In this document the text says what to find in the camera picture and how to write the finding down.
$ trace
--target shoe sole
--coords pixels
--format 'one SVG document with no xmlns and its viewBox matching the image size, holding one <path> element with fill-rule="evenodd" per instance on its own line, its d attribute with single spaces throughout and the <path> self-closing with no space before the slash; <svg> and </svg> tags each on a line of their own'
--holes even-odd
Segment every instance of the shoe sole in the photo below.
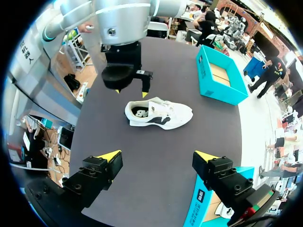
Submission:
<svg viewBox="0 0 303 227">
<path fill-rule="evenodd" d="M 180 125 L 180 126 L 176 126 L 176 127 L 168 127 L 166 125 L 161 125 L 161 124 L 156 124 L 156 123 L 142 123 L 142 122 L 129 121 L 129 125 L 134 126 L 134 127 L 146 127 L 146 126 L 149 126 L 149 125 L 156 125 L 156 126 L 159 126 L 159 127 L 163 128 L 164 130 L 170 130 L 170 129 L 175 129 L 175 128 L 181 127 L 184 124 Z"/>
</svg>

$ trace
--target white sneaker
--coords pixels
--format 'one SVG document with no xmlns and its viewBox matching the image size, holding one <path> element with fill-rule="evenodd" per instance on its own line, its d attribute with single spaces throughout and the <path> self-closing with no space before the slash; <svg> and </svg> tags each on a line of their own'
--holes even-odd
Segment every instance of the white sneaker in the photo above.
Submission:
<svg viewBox="0 0 303 227">
<path fill-rule="evenodd" d="M 163 101 L 155 97 L 146 101 L 129 102 L 125 115 L 131 126 L 158 125 L 165 130 L 178 128 L 193 117 L 187 105 Z"/>
</svg>

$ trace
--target sign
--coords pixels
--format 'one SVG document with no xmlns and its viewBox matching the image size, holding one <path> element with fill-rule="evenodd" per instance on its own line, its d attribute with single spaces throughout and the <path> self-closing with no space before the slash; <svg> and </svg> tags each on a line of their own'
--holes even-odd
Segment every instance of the sign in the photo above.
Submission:
<svg viewBox="0 0 303 227">
<path fill-rule="evenodd" d="M 40 55 L 41 51 L 38 45 L 34 43 L 34 38 L 31 36 L 31 33 L 28 32 L 16 50 L 17 61 L 25 73 L 30 71 Z"/>
<path fill-rule="evenodd" d="M 205 192 L 202 191 L 201 189 L 199 189 L 198 195 L 197 195 L 197 200 L 200 201 L 200 202 L 203 202 L 204 195 L 205 195 Z"/>
</svg>

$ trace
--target person in black clothes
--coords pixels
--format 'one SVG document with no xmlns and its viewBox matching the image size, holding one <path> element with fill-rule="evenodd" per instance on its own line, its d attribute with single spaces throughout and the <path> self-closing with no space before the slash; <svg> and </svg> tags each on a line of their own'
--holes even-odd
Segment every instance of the person in black clothes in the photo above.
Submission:
<svg viewBox="0 0 303 227">
<path fill-rule="evenodd" d="M 279 78 L 284 79 L 286 74 L 289 74 L 289 70 L 286 71 L 286 67 L 281 59 L 278 57 L 274 57 L 268 62 L 266 62 L 265 65 L 263 65 L 263 68 L 269 67 L 267 71 L 265 71 L 260 79 L 254 84 L 254 86 L 248 85 L 248 88 L 250 92 L 252 93 L 254 90 L 256 90 L 261 84 L 266 82 L 265 87 L 260 92 L 260 94 L 257 96 L 257 98 L 261 98 L 267 90 L 272 86 Z"/>
<path fill-rule="evenodd" d="M 198 43 L 196 46 L 200 44 L 210 46 L 212 40 L 206 39 L 210 34 L 218 34 L 218 28 L 215 24 L 216 16 L 214 12 L 208 11 L 205 15 L 204 21 L 199 21 L 198 24 L 201 28 L 202 35 L 199 37 Z"/>
<path fill-rule="evenodd" d="M 198 30 L 202 32 L 201 35 L 196 34 L 194 32 L 188 31 L 185 41 L 190 42 L 191 41 L 191 36 L 193 36 L 196 40 L 198 40 L 196 46 L 199 46 L 200 44 L 202 45 L 207 45 L 210 46 L 210 42 L 212 40 L 206 40 L 206 38 L 210 34 L 217 34 L 218 29 L 217 25 L 215 24 L 216 16 L 214 12 L 208 11 L 205 15 L 205 20 L 200 20 L 199 18 L 194 20 L 193 24 L 195 27 L 197 27 Z"/>
</svg>

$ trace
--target black pants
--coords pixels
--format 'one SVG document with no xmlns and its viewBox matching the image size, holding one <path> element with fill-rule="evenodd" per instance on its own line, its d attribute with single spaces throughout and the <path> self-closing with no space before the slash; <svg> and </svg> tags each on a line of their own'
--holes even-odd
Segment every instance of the black pants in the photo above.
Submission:
<svg viewBox="0 0 303 227">
<path fill-rule="evenodd" d="M 260 79 L 254 84 L 254 86 L 251 87 L 251 90 L 252 91 L 256 90 L 261 84 L 266 82 L 265 87 L 263 88 L 263 90 L 258 95 L 258 97 L 261 98 L 267 92 L 267 90 L 270 88 L 270 86 L 272 86 L 276 82 L 277 79 L 278 78 L 276 76 L 268 75 L 265 72 L 260 77 Z"/>
</svg>

